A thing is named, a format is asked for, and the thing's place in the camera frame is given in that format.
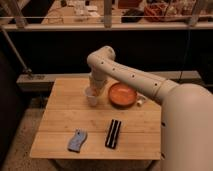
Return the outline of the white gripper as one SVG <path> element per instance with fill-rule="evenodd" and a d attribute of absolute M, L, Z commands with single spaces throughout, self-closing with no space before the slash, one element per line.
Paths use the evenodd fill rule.
<path fill-rule="evenodd" d="M 106 81 L 97 81 L 93 77 L 89 78 L 89 87 L 93 96 L 100 96 L 105 89 Z"/>

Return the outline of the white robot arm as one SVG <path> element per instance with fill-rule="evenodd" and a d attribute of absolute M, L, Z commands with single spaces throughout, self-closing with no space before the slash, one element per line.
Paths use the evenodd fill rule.
<path fill-rule="evenodd" d="M 110 46 L 88 55 L 87 63 L 95 94 L 112 77 L 161 106 L 161 171 L 213 171 L 213 93 L 119 64 Z"/>

